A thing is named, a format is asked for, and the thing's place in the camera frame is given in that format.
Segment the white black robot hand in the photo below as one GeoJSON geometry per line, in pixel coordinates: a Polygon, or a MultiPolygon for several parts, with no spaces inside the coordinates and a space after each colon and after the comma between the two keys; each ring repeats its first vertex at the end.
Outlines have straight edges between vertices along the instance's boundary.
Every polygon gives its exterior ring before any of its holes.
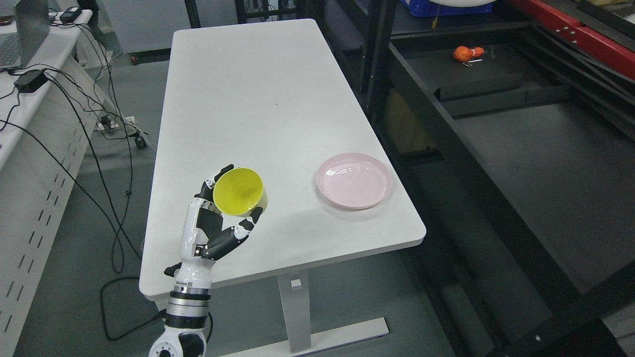
{"type": "Polygon", "coordinates": [[[230,164],[207,178],[191,199],[182,230],[181,262],[165,269],[175,279],[173,290],[210,290],[213,265],[251,235],[263,214],[262,208],[255,208],[247,217],[229,216],[213,203],[216,179],[237,168],[230,164]]]}

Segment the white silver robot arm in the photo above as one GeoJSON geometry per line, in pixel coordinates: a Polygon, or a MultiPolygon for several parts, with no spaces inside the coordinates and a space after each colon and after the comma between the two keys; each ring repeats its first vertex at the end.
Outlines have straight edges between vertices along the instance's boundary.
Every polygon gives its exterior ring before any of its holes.
{"type": "Polygon", "coordinates": [[[203,330],[209,314],[208,289],[174,289],[166,308],[163,334],[152,344],[150,357],[203,357],[203,330]]]}

